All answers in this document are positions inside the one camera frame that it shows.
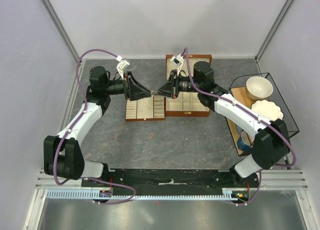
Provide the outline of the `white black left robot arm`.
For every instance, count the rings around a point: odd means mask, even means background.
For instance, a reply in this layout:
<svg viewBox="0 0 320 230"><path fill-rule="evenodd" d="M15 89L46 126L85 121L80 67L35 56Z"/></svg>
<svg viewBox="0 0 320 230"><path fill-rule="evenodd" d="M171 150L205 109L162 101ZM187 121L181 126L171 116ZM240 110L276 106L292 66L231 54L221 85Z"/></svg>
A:
<svg viewBox="0 0 320 230"><path fill-rule="evenodd" d="M92 126L108 109L111 96L124 95L126 100L137 101L151 97L151 91L140 84L131 71L119 79L111 79L110 73L102 66L93 67L89 76L85 100L77 115L59 133L49 135L43 142L44 172L59 178L78 180L92 178L99 187L106 186L110 175L99 162L85 160L81 144Z"/></svg>

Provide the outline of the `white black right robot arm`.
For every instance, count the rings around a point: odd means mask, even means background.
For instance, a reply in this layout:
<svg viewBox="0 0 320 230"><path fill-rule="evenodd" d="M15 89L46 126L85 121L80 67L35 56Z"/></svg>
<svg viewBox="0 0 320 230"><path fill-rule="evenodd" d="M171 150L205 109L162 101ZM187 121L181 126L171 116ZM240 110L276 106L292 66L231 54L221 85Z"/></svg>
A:
<svg viewBox="0 0 320 230"><path fill-rule="evenodd" d="M231 168L229 181L233 186L242 186L248 176L270 169L293 151L285 122L264 117L237 101L215 83L210 63L198 61L193 69L187 70L187 76L181 76L182 60L173 57L171 61L176 68L169 73L166 83L155 92L156 95L176 99L180 93L197 93L202 105L230 119L253 138L249 156Z"/></svg>

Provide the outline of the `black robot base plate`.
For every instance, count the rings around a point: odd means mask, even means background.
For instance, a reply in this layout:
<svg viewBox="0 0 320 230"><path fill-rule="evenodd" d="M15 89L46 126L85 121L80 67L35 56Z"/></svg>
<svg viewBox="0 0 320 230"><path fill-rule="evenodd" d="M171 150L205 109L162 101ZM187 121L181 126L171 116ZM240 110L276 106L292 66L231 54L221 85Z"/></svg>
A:
<svg viewBox="0 0 320 230"><path fill-rule="evenodd" d="M104 170L102 181L126 185L143 196L212 196L221 195L223 188L247 189L259 185L253 173L239 178L229 170L214 169L130 169Z"/></svg>

